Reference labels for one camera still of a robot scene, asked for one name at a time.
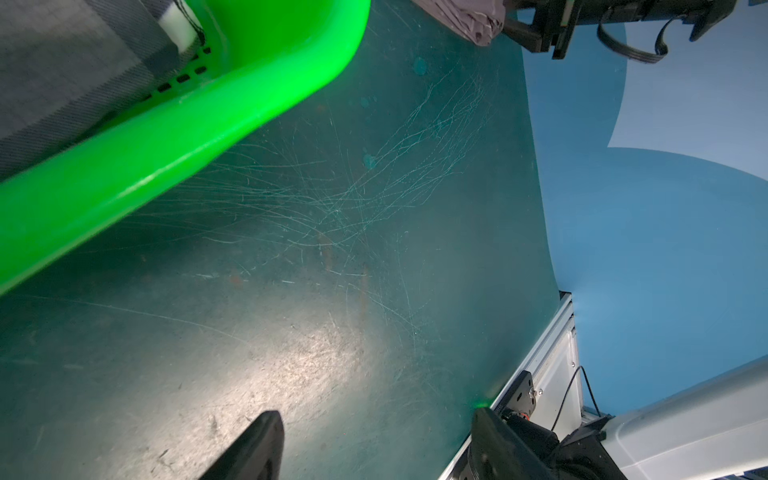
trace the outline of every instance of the dark green table surface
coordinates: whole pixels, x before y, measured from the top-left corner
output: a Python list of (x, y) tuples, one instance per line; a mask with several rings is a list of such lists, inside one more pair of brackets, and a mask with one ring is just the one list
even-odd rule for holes
[(330, 86), (0, 298), (0, 477), (196, 478), (279, 409), (282, 478), (436, 478), (557, 306), (520, 49), (375, 1)]

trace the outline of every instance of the gray cloth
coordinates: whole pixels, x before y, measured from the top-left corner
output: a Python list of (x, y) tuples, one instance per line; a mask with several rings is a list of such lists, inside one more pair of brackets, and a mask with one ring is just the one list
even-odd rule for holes
[(184, 63), (139, 0), (10, 0), (0, 41), (0, 181), (93, 134)]
[(467, 40), (485, 47), (501, 33), (502, 0), (413, 0), (431, 16)]

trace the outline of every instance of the wire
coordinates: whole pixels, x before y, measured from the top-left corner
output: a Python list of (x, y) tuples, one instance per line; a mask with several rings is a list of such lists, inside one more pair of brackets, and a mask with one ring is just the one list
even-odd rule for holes
[(571, 381), (568, 382), (568, 388), (565, 389), (565, 395), (563, 396), (563, 403), (560, 404), (560, 409), (558, 410), (558, 416), (554, 418), (554, 423), (552, 424), (551, 431), (554, 432), (555, 426), (558, 424), (558, 420), (560, 419), (560, 414), (563, 412), (563, 406), (565, 406), (565, 400), (568, 398), (568, 391), (571, 390), (571, 385), (573, 385), (574, 380), (576, 379), (576, 375), (578, 375), (579, 370), (581, 370), (584, 373), (584, 381), (587, 382), (587, 388), (589, 389), (589, 396), (592, 397), (592, 404), (594, 405), (594, 409), (598, 412), (598, 416), (602, 417), (603, 415), (600, 413), (600, 409), (598, 408), (598, 403), (594, 401), (594, 394), (592, 393), (592, 387), (589, 385), (589, 379), (587, 378), (587, 370), (584, 369), (583, 366), (579, 365), (574, 374), (571, 376)]

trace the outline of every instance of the green plastic basket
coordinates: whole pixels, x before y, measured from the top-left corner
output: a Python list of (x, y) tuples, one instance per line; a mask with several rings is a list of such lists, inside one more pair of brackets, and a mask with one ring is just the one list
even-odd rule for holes
[(346, 67), (370, 0), (190, 0), (207, 44), (89, 140), (0, 184), (0, 294), (194, 174)]

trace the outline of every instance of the purple cloth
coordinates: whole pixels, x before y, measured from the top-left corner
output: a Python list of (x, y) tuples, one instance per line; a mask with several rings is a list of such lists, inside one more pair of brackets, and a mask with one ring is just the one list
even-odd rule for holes
[(413, 0), (431, 16), (467, 40), (485, 47), (501, 33), (502, 0)]

